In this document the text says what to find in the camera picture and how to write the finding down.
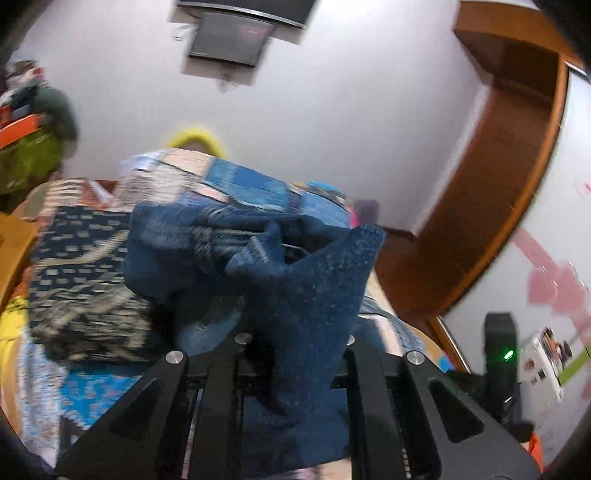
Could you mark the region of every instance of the white wall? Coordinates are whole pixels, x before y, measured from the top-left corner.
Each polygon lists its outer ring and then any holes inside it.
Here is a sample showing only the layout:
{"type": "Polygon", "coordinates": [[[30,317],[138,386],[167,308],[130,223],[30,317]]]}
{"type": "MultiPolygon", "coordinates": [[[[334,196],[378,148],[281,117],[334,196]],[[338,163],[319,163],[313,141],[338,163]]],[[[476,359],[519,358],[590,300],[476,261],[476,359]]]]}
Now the white wall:
{"type": "Polygon", "coordinates": [[[120,160],[198,125],[248,167],[376,198],[385,225],[424,215],[481,86],[455,0],[318,0],[300,44],[273,38],[254,84],[226,93],[181,72],[172,4],[55,0],[15,53],[72,100],[67,174],[116,178],[120,160]]]}

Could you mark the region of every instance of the black device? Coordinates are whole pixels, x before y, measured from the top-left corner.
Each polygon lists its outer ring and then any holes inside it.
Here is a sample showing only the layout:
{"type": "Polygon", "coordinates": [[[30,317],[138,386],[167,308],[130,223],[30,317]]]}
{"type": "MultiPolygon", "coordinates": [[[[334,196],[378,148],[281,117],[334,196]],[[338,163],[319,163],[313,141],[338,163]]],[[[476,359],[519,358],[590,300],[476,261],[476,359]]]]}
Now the black device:
{"type": "Polygon", "coordinates": [[[207,13],[189,50],[189,57],[256,66],[274,26],[262,20],[207,13]]]}
{"type": "MultiPolygon", "coordinates": [[[[53,474],[179,479],[196,418],[189,479],[241,478],[243,399],[268,378],[252,350],[256,342],[244,345],[249,338],[240,325],[212,352],[169,352],[65,452],[53,474]]],[[[521,445],[421,352],[398,357],[357,339],[332,388],[347,390],[353,480],[406,480],[407,473],[441,480],[538,476],[521,445]]],[[[50,478],[2,419],[0,471],[50,478]]]]}
{"type": "Polygon", "coordinates": [[[486,411],[499,423],[519,394],[517,329],[509,312],[489,312],[484,321],[486,411]]]}
{"type": "Polygon", "coordinates": [[[450,371],[448,376],[517,441],[529,442],[534,424],[521,417],[517,329],[511,313],[486,314],[483,335],[486,373],[450,371]]]}
{"type": "Polygon", "coordinates": [[[234,12],[304,28],[315,0],[177,0],[179,7],[234,12]]]}

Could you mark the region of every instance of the bedsheet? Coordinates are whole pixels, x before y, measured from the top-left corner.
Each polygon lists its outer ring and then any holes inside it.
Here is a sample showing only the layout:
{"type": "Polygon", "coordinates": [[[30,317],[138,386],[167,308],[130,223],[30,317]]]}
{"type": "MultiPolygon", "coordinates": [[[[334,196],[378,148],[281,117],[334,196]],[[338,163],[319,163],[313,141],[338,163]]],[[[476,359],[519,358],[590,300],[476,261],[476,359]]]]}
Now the bedsheet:
{"type": "MultiPolygon", "coordinates": [[[[206,184],[208,165],[214,161],[215,159],[209,155],[178,149],[140,155],[129,162],[133,168],[120,179],[113,196],[105,196],[104,192],[98,192],[93,182],[88,179],[59,180],[39,189],[44,192],[42,201],[39,192],[33,192],[31,198],[35,205],[25,203],[15,213],[17,216],[35,221],[39,230],[43,231],[56,209],[63,205],[87,205],[97,209],[128,212],[137,202],[147,199],[163,203],[252,204],[252,197],[246,200],[233,199],[232,195],[236,195],[236,189],[227,189],[229,193],[226,193],[212,186],[215,184],[220,187],[215,181],[206,184]]],[[[232,169],[234,178],[237,168],[232,169]]],[[[258,173],[251,172],[253,171],[249,170],[247,178],[253,182],[252,175],[256,176],[258,173]]],[[[261,184],[268,184],[264,178],[259,180],[254,181],[259,187],[261,184]]],[[[290,212],[305,213],[321,219],[326,212],[330,212],[330,220],[340,226],[344,226],[343,223],[348,218],[346,204],[339,205],[343,213],[337,212],[337,203],[330,199],[330,192],[327,190],[324,196],[315,193],[313,202],[304,202],[298,188],[287,186],[285,197],[281,197],[283,190],[274,183],[272,186],[274,196],[265,196],[265,202],[271,198],[281,208],[289,209],[290,212]]],[[[238,191],[238,195],[244,192],[242,189],[238,191]]],[[[260,197],[259,189],[254,197],[255,201],[260,197]]],[[[25,272],[24,282],[16,288],[23,298],[27,296],[27,274],[28,272],[25,272]]],[[[364,315],[364,318],[376,326],[385,351],[402,355],[410,349],[421,349],[436,365],[446,364],[447,357],[443,351],[422,332],[406,325],[395,316],[375,272],[368,280],[366,297],[374,299],[381,310],[391,314],[389,317],[383,314],[364,315]]],[[[89,428],[141,375],[141,371],[122,372],[109,368],[96,371],[92,368],[72,368],[69,362],[51,362],[44,356],[43,348],[31,342],[27,327],[16,339],[15,347],[12,349],[12,356],[14,355],[17,355],[18,362],[13,361],[6,365],[6,368],[12,368],[14,372],[6,369],[2,371],[3,379],[7,375],[18,379],[14,382],[15,392],[6,392],[2,389],[3,394],[13,395],[16,405],[10,412],[9,420],[27,447],[41,455],[50,465],[55,464],[60,449],[67,448],[75,441],[76,437],[89,428]],[[43,426],[40,430],[31,428],[32,418],[43,426]]],[[[350,478],[350,465],[345,459],[315,469],[286,472],[281,478],[346,480],[350,478]]]]}

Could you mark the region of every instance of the black metal bracket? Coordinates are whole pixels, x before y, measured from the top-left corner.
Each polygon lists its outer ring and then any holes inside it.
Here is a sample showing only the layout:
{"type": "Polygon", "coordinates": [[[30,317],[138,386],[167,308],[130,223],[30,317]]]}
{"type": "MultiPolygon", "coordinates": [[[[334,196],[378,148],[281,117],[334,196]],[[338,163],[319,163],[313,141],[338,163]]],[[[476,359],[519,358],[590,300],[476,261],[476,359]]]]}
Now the black metal bracket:
{"type": "MultiPolygon", "coordinates": [[[[64,454],[55,473],[180,479],[195,419],[189,479],[241,478],[242,402],[267,374],[249,355],[251,338],[239,327],[212,352],[169,352],[64,454]]],[[[354,480],[538,476],[521,445],[421,352],[397,357],[357,339],[332,388],[347,389],[354,480]]]]}

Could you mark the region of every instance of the orange object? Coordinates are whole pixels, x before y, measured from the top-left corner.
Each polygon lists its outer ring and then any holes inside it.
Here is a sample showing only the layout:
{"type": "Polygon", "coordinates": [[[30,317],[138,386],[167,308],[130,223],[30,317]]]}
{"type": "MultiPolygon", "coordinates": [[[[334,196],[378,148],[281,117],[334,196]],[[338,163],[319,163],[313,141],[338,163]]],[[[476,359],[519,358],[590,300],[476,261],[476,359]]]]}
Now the orange object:
{"type": "Polygon", "coordinates": [[[538,464],[538,468],[540,469],[540,473],[544,470],[544,456],[542,452],[542,441],[537,436],[537,434],[533,433],[530,439],[530,455],[534,458],[535,462],[538,464]]]}
{"type": "Polygon", "coordinates": [[[10,106],[4,105],[0,108],[0,128],[10,123],[10,106]]]}
{"type": "Polygon", "coordinates": [[[34,225],[0,213],[0,312],[21,278],[35,232],[34,225]]]}
{"type": "Polygon", "coordinates": [[[27,115],[0,130],[0,148],[4,148],[39,129],[39,115],[27,115]]]}

